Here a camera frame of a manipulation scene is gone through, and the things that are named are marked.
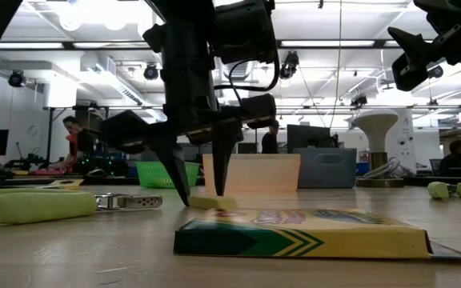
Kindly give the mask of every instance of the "desk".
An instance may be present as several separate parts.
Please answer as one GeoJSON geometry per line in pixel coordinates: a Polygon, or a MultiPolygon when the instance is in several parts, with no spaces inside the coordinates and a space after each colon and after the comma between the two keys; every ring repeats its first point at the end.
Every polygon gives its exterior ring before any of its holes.
{"type": "MultiPolygon", "coordinates": [[[[97,193],[159,193],[158,210],[0,226],[0,287],[461,287],[461,263],[174,256],[174,231],[203,210],[174,190],[86,186],[97,193]]],[[[244,208],[358,207],[426,229],[461,250],[461,199],[424,188],[248,194],[244,208]]]]}
{"type": "Polygon", "coordinates": [[[461,183],[461,177],[410,177],[403,179],[406,186],[427,187],[432,182],[444,182],[446,184],[456,185],[461,183]]]}

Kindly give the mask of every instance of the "ceiling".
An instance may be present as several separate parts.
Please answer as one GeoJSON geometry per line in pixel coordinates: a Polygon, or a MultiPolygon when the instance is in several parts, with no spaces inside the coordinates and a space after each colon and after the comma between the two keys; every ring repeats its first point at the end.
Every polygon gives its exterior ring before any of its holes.
{"type": "MultiPolygon", "coordinates": [[[[140,41],[140,33],[161,23],[143,0],[77,0],[71,6],[67,1],[24,1],[19,12],[3,35],[2,42],[114,42],[140,41]],[[76,7],[77,12],[69,10],[76,7]]],[[[232,0],[214,0],[216,5],[232,0]]],[[[394,26],[412,34],[433,39],[436,34],[426,21],[426,14],[408,0],[325,0],[322,9],[318,1],[277,0],[272,13],[275,36],[278,40],[360,40],[390,39],[387,27],[394,26]]],[[[290,50],[279,49],[281,62],[290,50]]],[[[400,49],[299,49],[296,50],[300,66],[294,77],[281,81],[271,93],[278,106],[349,105],[358,93],[368,97],[375,105],[426,105],[430,97],[439,104],[461,104],[461,65],[441,63],[444,75],[417,87],[412,93],[384,90],[381,80],[391,80],[392,62],[402,54],[400,49]]],[[[117,65],[117,75],[146,99],[150,105],[161,105],[164,88],[160,79],[148,81],[142,76],[147,63],[159,62],[160,57],[151,50],[99,50],[99,59],[111,58],[117,65]]],[[[48,61],[81,79],[79,58],[83,51],[12,51],[0,50],[0,62],[48,61]]],[[[216,60],[214,82],[224,83],[222,66],[216,60]]],[[[272,65],[254,63],[251,76],[245,80],[253,86],[267,86],[273,78],[272,65]]],[[[99,83],[83,83],[79,98],[91,98],[101,103],[120,105],[119,95],[104,89],[99,83]]],[[[218,94],[221,102],[235,103],[232,91],[218,94]]],[[[243,92],[242,97],[254,96],[243,92]]],[[[312,116],[314,122],[328,125],[331,119],[343,123],[349,110],[299,110],[279,108],[279,114],[289,121],[298,121],[299,114],[312,116]]],[[[458,119],[460,110],[415,110],[418,120],[458,119]]]]}

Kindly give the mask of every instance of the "chair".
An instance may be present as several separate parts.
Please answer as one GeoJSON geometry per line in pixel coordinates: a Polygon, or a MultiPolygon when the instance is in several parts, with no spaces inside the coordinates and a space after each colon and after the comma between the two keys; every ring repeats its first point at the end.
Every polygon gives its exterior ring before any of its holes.
{"type": "Polygon", "coordinates": [[[439,168],[442,159],[430,159],[431,171],[433,176],[439,176],[439,168]]]}

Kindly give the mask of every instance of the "computer monitor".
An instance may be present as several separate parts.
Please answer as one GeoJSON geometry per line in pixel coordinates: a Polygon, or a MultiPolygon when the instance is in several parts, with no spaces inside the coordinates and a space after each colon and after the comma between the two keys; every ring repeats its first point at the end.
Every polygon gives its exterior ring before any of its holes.
{"type": "Polygon", "coordinates": [[[287,153],[293,153],[296,148],[331,148],[330,128],[314,126],[287,126],[287,153]]]}

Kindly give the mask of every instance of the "gray storage bin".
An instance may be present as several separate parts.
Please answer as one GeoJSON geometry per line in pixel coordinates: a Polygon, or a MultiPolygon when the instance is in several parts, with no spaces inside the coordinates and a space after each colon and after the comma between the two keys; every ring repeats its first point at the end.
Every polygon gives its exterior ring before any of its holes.
{"type": "Polygon", "coordinates": [[[301,154],[300,189],[352,188],[355,186],[357,150],[341,148],[297,148],[301,154]]]}

